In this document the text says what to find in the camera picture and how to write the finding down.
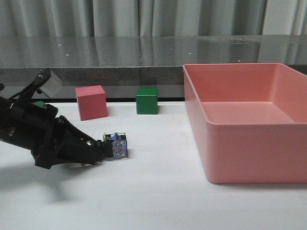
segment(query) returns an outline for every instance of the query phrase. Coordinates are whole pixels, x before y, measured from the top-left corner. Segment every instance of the gray curtain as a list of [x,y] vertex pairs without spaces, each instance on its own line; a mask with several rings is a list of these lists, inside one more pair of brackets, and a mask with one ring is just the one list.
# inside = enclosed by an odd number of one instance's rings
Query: gray curtain
[[306,34],[306,4],[307,0],[0,0],[0,36]]

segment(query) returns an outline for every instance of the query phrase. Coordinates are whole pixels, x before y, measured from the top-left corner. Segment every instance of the curtain fold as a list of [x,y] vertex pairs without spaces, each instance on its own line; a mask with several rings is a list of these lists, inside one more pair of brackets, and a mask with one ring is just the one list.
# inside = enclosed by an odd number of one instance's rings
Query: curtain fold
[[0,0],[0,37],[305,35],[307,0]]

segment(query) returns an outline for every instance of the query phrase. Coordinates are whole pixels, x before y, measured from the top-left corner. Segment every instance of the white table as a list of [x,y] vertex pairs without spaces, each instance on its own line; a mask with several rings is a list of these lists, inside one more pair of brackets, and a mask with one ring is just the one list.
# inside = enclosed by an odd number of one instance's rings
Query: white table
[[126,132],[130,157],[96,166],[34,166],[30,151],[0,142],[0,229],[307,229],[307,184],[214,185],[204,175],[184,102],[136,115],[108,103],[109,116],[59,115],[95,139]]

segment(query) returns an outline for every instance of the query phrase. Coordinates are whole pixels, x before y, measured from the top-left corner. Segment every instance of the pink plastic bin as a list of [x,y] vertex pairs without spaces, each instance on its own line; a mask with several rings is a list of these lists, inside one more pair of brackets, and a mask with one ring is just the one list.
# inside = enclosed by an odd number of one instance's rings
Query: pink plastic bin
[[278,63],[184,65],[207,179],[307,183],[307,77]]

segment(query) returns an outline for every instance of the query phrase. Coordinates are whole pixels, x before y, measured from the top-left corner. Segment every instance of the green cube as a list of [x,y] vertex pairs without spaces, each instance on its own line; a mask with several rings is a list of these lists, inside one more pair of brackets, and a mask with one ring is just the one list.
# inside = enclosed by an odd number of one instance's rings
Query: green cube
[[158,89],[140,88],[136,94],[137,114],[158,114]]

